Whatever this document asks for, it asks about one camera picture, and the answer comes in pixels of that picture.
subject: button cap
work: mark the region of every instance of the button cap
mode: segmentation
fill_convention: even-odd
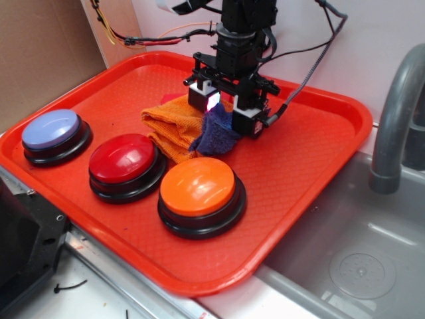
[[[234,189],[234,173],[226,163],[214,158],[194,158],[170,169],[160,192],[172,212],[198,217],[226,205]]]
[[[104,183],[124,183],[144,173],[155,159],[152,141],[141,134],[108,140],[92,154],[90,173]]]
[[[54,147],[73,135],[80,124],[71,110],[55,110],[35,118],[22,133],[22,141],[34,150]]]

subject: black button base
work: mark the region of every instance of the black button base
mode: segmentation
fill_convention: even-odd
[[[242,181],[234,175],[236,187],[230,201],[219,210],[205,216],[186,217],[172,212],[159,194],[158,214],[166,228],[185,239],[208,239],[233,228],[246,209],[246,190]]]
[[[92,142],[93,133],[89,125],[78,117],[79,125],[75,133],[65,141],[41,150],[30,148],[24,141],[24,156],[34,166],[54,166],[62,164],[81,154]]]
[[[124,183],[104,183],[89,172],[90,188],[100,200],[111,204],[131,203],[148,196],[159,187],[168,168],[168,159],[154,148],[155,159],[140,176]]]

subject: sink drain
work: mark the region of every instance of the sink drain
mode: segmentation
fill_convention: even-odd
[[[339,290],[358,299],[381,297],[391,290],[396,281],[391,261],[363,247],[349,247],[336,253],[329,272]]]

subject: sink basin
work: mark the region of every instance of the sink basin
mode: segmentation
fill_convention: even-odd
[[[425,318],[424,174],[379,195],[370,163],[355,154],[256,275],[320,318]]]

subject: orange towel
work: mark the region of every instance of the orange towel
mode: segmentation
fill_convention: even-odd
[[[202,133],[203,113],[189,105],[187,94],[143,110],[141,121],[154,129],[147,136],[174,162],[202,156],[189,151],[189,146]]]

